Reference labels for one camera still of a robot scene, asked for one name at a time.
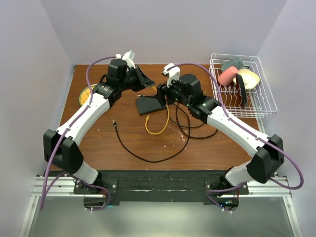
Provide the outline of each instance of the white wire dish rack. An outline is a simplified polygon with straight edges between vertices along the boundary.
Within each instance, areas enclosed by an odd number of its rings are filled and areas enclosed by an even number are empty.
[[[264,118],[275,113],[277,106],[258,57],[213,53],[210,60],[210,72],[212,75],[217,79],[223,72],[222,64],[234,58],[241,58],[244,66],[259,76],[260,82],[255,88],[246,90],[247,105],[244,107],[241,106],[242,102],[238,99],[240,88],[237,89],[233,82],[228,86],[219,85],[226,108],[239,118]],[[215,84],[212,80],[211,82],[213,95],[215,99],[219,100]]]

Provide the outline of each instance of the white wall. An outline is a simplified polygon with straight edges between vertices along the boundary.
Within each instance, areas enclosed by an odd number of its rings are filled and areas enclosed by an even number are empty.
[[[39,0],[0,4],[0,236],[18,236],[72,65]]]
[[[70,60],[132,49],[137,63],[256,55],[286,0],[41,0]]]
[[[304,173],[305,184],[293,191],[293,201],[306,237],[315,236],[316,219],[315,9],[314,0],[288,0],[258,53],[278,107],[265,127],[284,139]],[[291,185],[298,184],[289,162],[282,171]]]

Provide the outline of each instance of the yellow plate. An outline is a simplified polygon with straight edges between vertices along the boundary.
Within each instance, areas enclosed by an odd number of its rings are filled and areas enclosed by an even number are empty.
[[[87,101],[89,95],[90,95],[89,87],[86,87],[85,89],[83,89],[83,91],[80,93],[80,96],[79,96],[80,106],[82,106]]]

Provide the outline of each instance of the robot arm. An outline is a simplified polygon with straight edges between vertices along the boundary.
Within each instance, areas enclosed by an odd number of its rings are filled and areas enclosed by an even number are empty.
[[[117,58],[109,64],[108,73],[103,75],[94,87],[91,104],[89,97],[65,124],[56,131],[50,129],[46,131],[43,140],[47,162],[57,141],[64,131],[69,129],[52,164],[88,184],[102,186],[101,174],[83,161],[83,155],[78,146],[86,132],[103,113],[113,106],[123,91],[128,89],[139,91],[155,84],[134,64],[133,57],[132,51],[127,52],[122,58],[117,55]]]
[[[240,166],[231,167],[221,177],[216,187],[218,189],[227,189],[250,180],[266,183],[283,164],[284,156],[258,138],[272,143],[283,150],[282,139],[277,135],[268,137],[267,134],[253,129],[228,111],[226,111],[228,113],[227,117],[218,101],[203,94],[200,81],[195,75],[186,74],[180,77],[180,69],[178,67],[168,70],[172,66],[174,65],[167,65],[162,72],[164,76],[168,76],[167,82],[157,86],[156,98],[161,105],[179,102],[187,106],[193,117],[224,132],[251,157],[250,161]],[[255,134],[257,138],[246,132],[245,128]]]

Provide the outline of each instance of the wooden table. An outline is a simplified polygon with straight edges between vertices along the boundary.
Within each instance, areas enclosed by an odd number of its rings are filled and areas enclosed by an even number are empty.
[[[140,65],[142,71],[156,84],[163,83],[166,78],[161,75],[164,65]],[[87,65],[78,65],[70,87],[61,124],[65,123],[79,109],[80,92],[87,86],[85,71]],[[103,74],[107,73],[106,65],[96,65],[90,71],[91,83],[97,83]],[[181,74],[195,74],[200,79],[202,89],[207,95],[212,95],[209,76],[194,66],[182,66]],[[204,140],[190,139],[186,149],[178,156],[161,163],[147,163],[130,155],[119,143],[112,124],[117,121],[118,131],[124,144],[134,153],[150,160],[158,160],[177,153],[185,141],[179,128],[169,122],[166,130],[160,135],[150,135],[145,130],[146,116],[139,116],[135,99],[136,94],[154,94],[152,88],[141,92],[125,91],[122,97],[103,114],[84,136],[80,150],[84,160],[95,169],[227,169],[249,160],[247,153],[233,140],[222,132]],[[170,106],[171,117],[175,118],[175,107]],[[191,126],[199,125],[201,121],[191,117]],[[182,124],[186,117],[179,113]],[[166,121],[166,110],[151,114],[149,128],[152,132],[160,131]],[[256,119],[243,119],[250,126],[258,129]],[[207,136],[215,131],[214,127],[204,125],[192,129],[192,136]]]

